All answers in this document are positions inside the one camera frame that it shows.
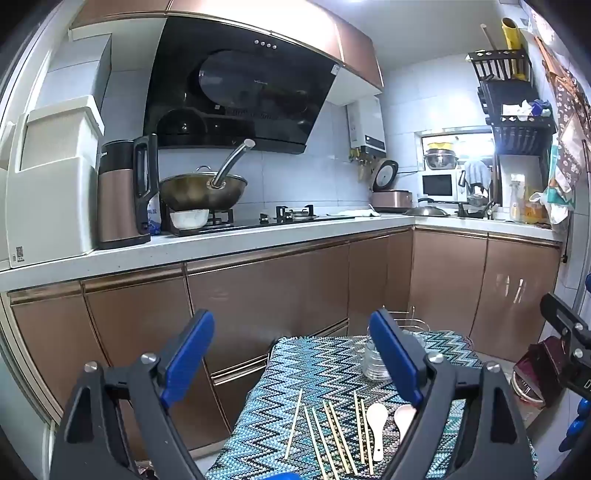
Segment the blue gloved right hand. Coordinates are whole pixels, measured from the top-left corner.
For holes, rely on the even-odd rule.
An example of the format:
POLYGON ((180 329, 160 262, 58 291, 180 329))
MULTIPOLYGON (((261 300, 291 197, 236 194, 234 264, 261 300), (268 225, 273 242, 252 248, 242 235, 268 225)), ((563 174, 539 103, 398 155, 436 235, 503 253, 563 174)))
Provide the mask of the blue gloved right hand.
POLYGON ((589 422, 591 403, 587 399, 581 399, 577 407, 577 417, 568 427, 565 438, 560 443, 558 450, 566 452, 571 450, 582 435, 583 429, 589 422))

